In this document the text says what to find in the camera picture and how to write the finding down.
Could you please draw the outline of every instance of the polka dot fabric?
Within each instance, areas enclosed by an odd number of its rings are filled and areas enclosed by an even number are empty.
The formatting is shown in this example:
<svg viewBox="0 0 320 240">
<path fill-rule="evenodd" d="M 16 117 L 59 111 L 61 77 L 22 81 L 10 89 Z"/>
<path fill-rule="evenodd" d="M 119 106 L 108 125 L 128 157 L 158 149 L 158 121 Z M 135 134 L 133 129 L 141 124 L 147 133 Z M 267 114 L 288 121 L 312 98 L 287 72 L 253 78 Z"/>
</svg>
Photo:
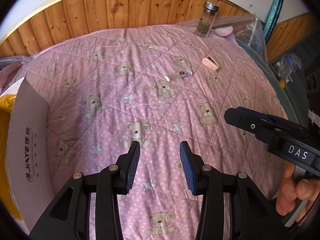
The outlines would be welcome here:
<svg viewBox="0 0 320 240">
<path fill-rule="evenodd" d="M 99 31 L 41 52 L 6 83 L 26 76 L 48 102 L 47 152 L 56 193 L 74 172 L 99 172 L 133 140 L 140 142 L 133 188 L 118 197 L 124 239 L 195 239 L 202 198 L 187 189 L 179 157 L 183 140 L 219 171 L 247 172 L 266 197 L 281 181 L 283 161 L 223 119 L 225 110 L 238 106 L 286 118 L 276 93 L 233 35 L 211 32 L 203 39 L 193 31 L 172 25 Z M 201 64 L 207 55 L 219 63 L 218 72 Z M 193 74 L 164 79 L 186 69 Z M 91 240 L 94 201 L 92 196 Z"/>
</svg>

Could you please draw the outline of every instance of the silver bolt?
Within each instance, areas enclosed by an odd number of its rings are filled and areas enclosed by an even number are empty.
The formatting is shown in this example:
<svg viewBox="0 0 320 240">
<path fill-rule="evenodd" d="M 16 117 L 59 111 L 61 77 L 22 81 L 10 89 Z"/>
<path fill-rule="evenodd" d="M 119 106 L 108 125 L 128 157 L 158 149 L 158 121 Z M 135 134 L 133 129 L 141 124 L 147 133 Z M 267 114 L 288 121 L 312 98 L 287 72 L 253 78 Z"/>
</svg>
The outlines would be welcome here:
<svg viewBox="0 0 320 240">
<path fill-rule="evenodd" d="M 81 172 L 76 172 L 75 174 L 73 174 L 73 178 L 74 179 L 79 179 L 82 177 L 82 173 Z"/>
<path fill-rule="evenodd" d="M 244 172 L 239 172 L 238 176 L 239 176 L 239 178 L 241 178 L 241 179 L 245 179 L 245 178 L 247 177 L 247 174 L 244 173 Z"/>
<path fill-rule="evenodd" d="M 203 165 L 202 166 L 202 169 L 204 170 L 204 171 L 211 171 L 211 169 L 212 169 L 212 167 L 210 166 L 210 165 Z"/>
<path fill-rule="evenodd" d="M 112 165 L 109 166 L 109 170 L 110 171 L 116 171 L 117 169 L 118 169 L 118 166 L 115 165 L 115 164 L 112 164 Z"/>
</svg>

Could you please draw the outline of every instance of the glass bottle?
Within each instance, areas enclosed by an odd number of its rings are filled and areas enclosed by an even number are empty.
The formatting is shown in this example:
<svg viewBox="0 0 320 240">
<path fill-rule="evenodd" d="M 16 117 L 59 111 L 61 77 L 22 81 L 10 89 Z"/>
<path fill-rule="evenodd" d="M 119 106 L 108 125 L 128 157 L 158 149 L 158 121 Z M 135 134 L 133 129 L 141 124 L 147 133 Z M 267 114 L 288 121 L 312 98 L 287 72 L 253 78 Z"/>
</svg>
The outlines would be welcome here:
<svg viewBox="0 0 320 240">
<path fill-rule="evenodd" d="M 219 6 L 212 2 L 205 2 L 203 5 L 203 13 L 199 20 L 196 34 L 202 38 L 206 38 L 212 27 L 213 21 L 219 10 Z"/>
</svg>

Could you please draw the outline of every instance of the pink cloth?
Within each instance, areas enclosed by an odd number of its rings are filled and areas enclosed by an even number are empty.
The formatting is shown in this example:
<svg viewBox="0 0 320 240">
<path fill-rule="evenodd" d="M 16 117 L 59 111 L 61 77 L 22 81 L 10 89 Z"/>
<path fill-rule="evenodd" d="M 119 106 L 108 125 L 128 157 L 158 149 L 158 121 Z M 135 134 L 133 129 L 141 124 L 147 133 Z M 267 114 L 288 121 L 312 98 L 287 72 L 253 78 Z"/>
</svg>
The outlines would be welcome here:
<svg viewBox="0 0 320 240">
<path fill-rule="evenodd" d="M 280 185 L 283 161 L 223 119 L 237 106 L 286 117 L 276 93 L 233 35 L 211 32 L 203 39 L 193 31 L 160 25 L 92 33 L 40 53 L 7 83 L 26 76 L 49 104 L 55 192 L 74 172 L 99 172 L 132 140 L 140 141 L 133 189 L 119 196 L 125 239 L 195 238 L 202 198 L 187 189 L 179 157 L 183 140 L 219 171 L 247 172 L 267 197 Z M 201 64 L 207 55 L 219 63 L 218 72 Z M 185 69 L 193 75 L 164 81 Z M 90 223 L 95 239 L 93 215 Z"/>
</svg>

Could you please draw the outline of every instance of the yellow plastic bag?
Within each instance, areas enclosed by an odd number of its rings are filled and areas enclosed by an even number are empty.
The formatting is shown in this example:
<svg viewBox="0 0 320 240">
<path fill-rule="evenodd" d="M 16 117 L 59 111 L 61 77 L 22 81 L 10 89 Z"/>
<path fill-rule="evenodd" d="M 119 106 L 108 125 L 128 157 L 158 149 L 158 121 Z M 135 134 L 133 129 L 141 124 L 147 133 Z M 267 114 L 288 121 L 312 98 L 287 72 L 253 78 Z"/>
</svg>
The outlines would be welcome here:
<svg viewBox="0 0 320 240">
<path fill-rule="evenodd" d="M 10 195 L 10 185 L 5 172 L 6 144 L 9 122 L 16 95 L 0 97 L 0 198 L 8 212 L 15 218 L 22 220 L 21 214 L 14 205 Z"/>
</svg>

